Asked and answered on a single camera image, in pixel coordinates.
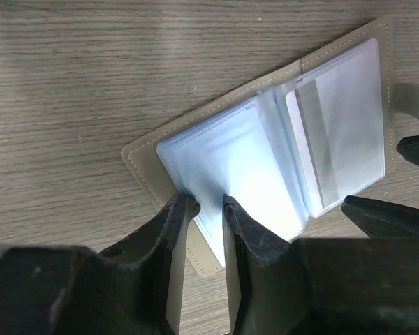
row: clear plastic pocket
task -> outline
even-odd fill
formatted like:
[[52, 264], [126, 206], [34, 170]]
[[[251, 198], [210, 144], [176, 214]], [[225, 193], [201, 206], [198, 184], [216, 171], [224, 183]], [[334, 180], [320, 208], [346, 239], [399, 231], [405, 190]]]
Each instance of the clear plastic pocket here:
[[279, 87], [318, 217], [385, 175], [375, 39]]
[[[295, 206], [294, 195], [289, 193], [299, 192], [292, 180], [296, 171], [290, 171], [293, 164], [288, 161], [289, 169], [280, 167], [286, 153], [270, 144], [270, 137], [278, 139], [267, 129], [273, 119], [279, 119], [279, 112], [268, 92], [157, 147], [177, 189], [200, 203], [196, 223], [222, 265], [224, 194], [235, 197], [251, 217], [283, 239], [298, 235], [307, 221], [304, 206]], [[281, 124], [274, 126], [282, 129]]]

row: card holder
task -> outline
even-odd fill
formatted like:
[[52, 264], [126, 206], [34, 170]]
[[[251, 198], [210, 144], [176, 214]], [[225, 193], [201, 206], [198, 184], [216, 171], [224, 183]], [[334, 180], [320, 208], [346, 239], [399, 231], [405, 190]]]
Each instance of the card holder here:
[[157, 154], [224, 264], [222, 199], [283, 239], [385, 175], [373, 38], [166, 141]]
[[[149, 200], [157, 209], [159, 209], [177, 192], [177, 188], [156, 152], [158, 143], [164, 142], [183, 133], [187, 129], [201, 124], [205, 120], [224, 113], [224, 111], [229, 110], [250, 98], [257, 98], [261, 94], [265, 94], [272, 87], [280, 87], [283, 84], [288, 84], [300, 75], [310, 72], [372, 38], [375, 38], [378, 43], [381, 99], [383, 107], [384, 162], [386, 173], [388, 173], [395, 166], [393, 116], [394, 111], [397, 110], [397, 106], [391, 106], [390, 104], [394, 80], [392, 76], [392, 21], [389, 17], [382, 17], [374, 20], [336, 41], [325, 45], [319, 50], [302, 57], [298, 61], [294, 61], [283, 68], [252, 80], [220, 98], [213, 100], [204, 106], [198, 107], [178, 119], [172, 120], [169, 124], [126, 145], [122, 150], [122, 158]], [[416, 91], [416, 88], [410, 86], [408, 94], [411, 94], [412, 90]], [[406, 91], [405, 86], [400, 87], [397, 91], [398, 96], [403, 96]], [[258, 100], [258, 102], [261, 101], [266, 104], [274, 103], [277, 105], [277, 108], [281, 108], [282, 106], [280, 106], [280, 104], [285, 102], [285, 99], [278, 99], [275, 97], [274, 102], [270, 102], [268, 99]], [[266, 133], [268, 137], [270, 137], [271, 132], [267, 131]], [[287, 140], [290, 146], [292, 144], [291, 137], [288, 137]], [[269, 142], [271, 143], [272, 151], [276, 152], [275, 149], [280, 147], [279, 141], [276, 140], [273, 142], [273, 140], [269, 138]], [[279, 155], [277, 156], [275, 154], [275, 158], [288, 162], [288, 160], [283, 157], [285, 157], [285, 155], [280, 158]], [[297, 166], [297, 163], [298, 161], [295, 160], [293, 166]], [[288, 176], [286, 179], [286, 187], [289, 193], [294, 194], [294, 192], [292, 192], [291, 181], [291, 176]], [[307, 194], [304, 193], [304, 187], [298, 187], [298, 189], [302, 193], [303, 202], [306, 201], [305, 199], [307, 199], [309, 193], [308, 189], [306, 190]], [[200, 276], [211, 276], [221, 269], [220, 263], [195, 221], [192, 221], [189, 225], [186, 256]]]

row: beige leather cover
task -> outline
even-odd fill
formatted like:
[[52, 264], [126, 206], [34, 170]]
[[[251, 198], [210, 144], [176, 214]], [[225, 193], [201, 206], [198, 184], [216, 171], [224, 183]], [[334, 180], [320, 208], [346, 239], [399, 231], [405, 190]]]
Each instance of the beige leather cover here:
[[[375, 20], [325, 47], [301, 58], [268, 75], [253, 80], [234, 91], [180, 117], [165, 126], [126, 145], [122, 158], [138, 183], [151, 200], [160, 209], [175, 193], [176, 189], [168, 173], [156, 154], [156, 145], [213, 115], [237, 105], [256, 94], [259, 89], [284, 84], [321, 63], [336, 57], [342, 52], [369, 39], [378, 41], [383, 94], [383, 111], [385, 114], [385, 154], [387, 170], [394, 166], [395, 138], [393, 113], [390, 108], [392, 93], [392, 22], [384, 17]], [[200, 230], [192, 221], [188, 230], [186, 256], [201, 276], [210, 276], [221, 269], [214, 254], [203, 238]]]

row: black plastic part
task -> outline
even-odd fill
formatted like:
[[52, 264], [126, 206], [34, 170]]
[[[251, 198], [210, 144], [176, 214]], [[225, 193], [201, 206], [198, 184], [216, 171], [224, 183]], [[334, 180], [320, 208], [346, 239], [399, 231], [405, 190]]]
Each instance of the black plastic part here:
[[341, 210], [369, 237], [419, 237], [419, 209], [348, 196]]
[[419, 136], [402, 138], [396, 149], [408, 162], [419, 166]]
[[419, 239], [289, 244], [233, 198], [223, 210], [233, 335], [419, 334]]
[[177, 195], [100, 254], [0, 252], [0, 334], [178, 334], [186, 233], [199, 208]]

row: wooden table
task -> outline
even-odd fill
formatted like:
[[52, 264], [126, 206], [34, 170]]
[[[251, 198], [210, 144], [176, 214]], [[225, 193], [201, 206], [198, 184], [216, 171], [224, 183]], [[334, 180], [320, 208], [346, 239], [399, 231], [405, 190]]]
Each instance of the wooden table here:
[[[419, 82], [419, 1], [0, 1], [0, 243], [121, 239], [154, 215], [126, 143], [382, 15]], [[362, 194], [419, 207], [419, 168], [397, 164]], [[305, 235], [362, 233], [337, 209]], [[185, 272], [182, 334], [227, 332], [225, 274]]]

